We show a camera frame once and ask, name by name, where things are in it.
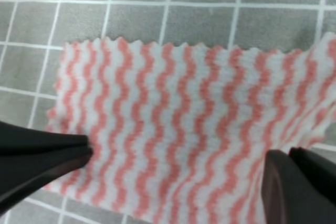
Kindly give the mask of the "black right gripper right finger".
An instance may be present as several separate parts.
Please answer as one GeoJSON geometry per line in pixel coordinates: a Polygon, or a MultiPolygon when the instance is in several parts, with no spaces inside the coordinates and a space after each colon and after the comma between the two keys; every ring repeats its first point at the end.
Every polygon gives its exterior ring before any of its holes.
{"type": "Polygon", "coordinates": [[[335,163],[305,148],[266,154],[266,223],[335,223],[335,163]]]}

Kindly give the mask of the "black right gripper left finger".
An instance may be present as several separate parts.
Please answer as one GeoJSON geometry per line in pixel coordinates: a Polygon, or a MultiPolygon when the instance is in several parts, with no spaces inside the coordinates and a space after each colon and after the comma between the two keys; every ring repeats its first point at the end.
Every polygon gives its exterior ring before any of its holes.
{"type": "Polygon", "coordinates": [[[92,155],[85,135],[50,133],[1,122],[1,212],[86,166],[92,155]]]}

